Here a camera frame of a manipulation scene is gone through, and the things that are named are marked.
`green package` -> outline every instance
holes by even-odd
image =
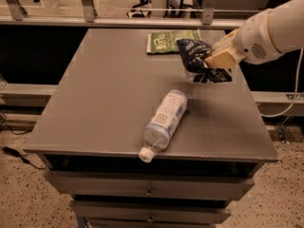
[[[146,52],[149,54],[179,53],[176,43],[179,39],[200,40],[199,30],[188,29],[151,33],[148,35]]]

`gray table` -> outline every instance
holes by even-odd
[[[90,29],[25,150],[41,157],[50,169],[49,181],[71,194],[76,213],[92,223],[213,227],[210,223],[229,216],[223,209],[229,201],[239,200],[258,168],[276,162],[277,154],[239,68],[232,83],[189,83],[178,54],[145,53],[152,31]],[[223,36],[215,30],[200,33],[210,44]],[[169,146],[151,164],[142,164],[144,127],[171,89],[188,95],[187,111]],[[162,218],[168,200],[180,210]],[[129,217],[119,218],[122,210],[130,211]],[[190,210],[199,218],[181,215]]]

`speckled floor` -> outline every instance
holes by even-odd
[[[304,228],[304,136],[298,124],[286,128],[286,143],[270,131],[278,163],[265,164],[255,175],[256,185],[229,208],[232,216],[218,228]],[[0,146],[22,151],[29,134],[0,133]],[[35,155],[28,159],[43,163]],[[68,207],[70,197],[60,195],[37,170],[0,151],[0,227],[76,227]]]

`drawer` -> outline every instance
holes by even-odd
[[[214,224],[182,224],[182,223],[148,223],[136,221],[119,221],[101,218],[87,218],[92,226],[98,228],[216,228]]]
[[[196,206],[166,205],[165,203],[123,203],[102,201],[72,201],[70,207],[77,216],[88,219],[140,221],[146,224],[173,222],[184,224],[216,224],[224,222],[230,212],[226,209]]]
[[[49,171],[47,180],[70,195],[239,200],[252,179]]]

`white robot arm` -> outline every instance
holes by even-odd
[[[249,18],[213,45],[205,59],[210,68],[235,67],[244,60],[260,65],[304,48],[304,0],[292,0]]]

